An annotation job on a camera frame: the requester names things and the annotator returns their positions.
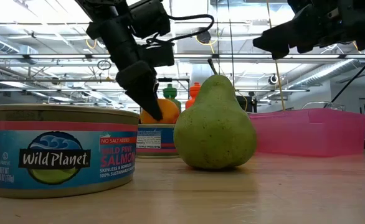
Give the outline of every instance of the green bottle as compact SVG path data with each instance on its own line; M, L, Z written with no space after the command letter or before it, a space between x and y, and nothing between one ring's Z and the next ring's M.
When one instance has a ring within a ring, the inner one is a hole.
M177 105L178 111L181 113L181 102L175 99L177 96L177 89L173 88L172 84L168 84L168 87L163 89L163 96L166 99L173 101L173 103Z

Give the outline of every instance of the orange bottle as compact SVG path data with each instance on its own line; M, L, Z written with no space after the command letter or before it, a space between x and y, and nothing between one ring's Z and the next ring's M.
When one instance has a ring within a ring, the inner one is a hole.
M187 103L185 103L185 110L194 104L196 96L199 93L200 89L201 85L199 83L194 83L194 86L190 87L189 94L191 96L191 99L188 100Z

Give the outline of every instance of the wild planet logo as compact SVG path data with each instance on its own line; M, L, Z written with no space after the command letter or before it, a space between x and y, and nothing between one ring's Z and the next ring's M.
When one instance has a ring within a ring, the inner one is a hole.
M48 185L72 179L81 168L90 167L91 150L84 150L72 135L53 131L37 136L19 151L20 168L26 168L33 179Z

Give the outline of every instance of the orange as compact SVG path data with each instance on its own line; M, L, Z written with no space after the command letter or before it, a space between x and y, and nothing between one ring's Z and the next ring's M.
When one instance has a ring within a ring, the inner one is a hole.
M148 112L141 112L141 122L143 124L175 124L179 115L176 104L167 99L158 99L158 105L162 111L163 119L155 120Z

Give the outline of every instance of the plastic bottle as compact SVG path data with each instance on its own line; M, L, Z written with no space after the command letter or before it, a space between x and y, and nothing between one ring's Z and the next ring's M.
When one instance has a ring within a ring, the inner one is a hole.
M178 111L181 113L181 102L176 100L176 96L177 96L177 89L173 88L172 84L168 84L167 88L163 89L163 96L172 101L173 103L175 103L178 107Z
M194 86L190 87L189 94L191 96L191 99L185 103L185 109L188 109L190 106L192 106L195 102L197 93L199 93L199 90L201 89L201 85L199 83L194 83Z

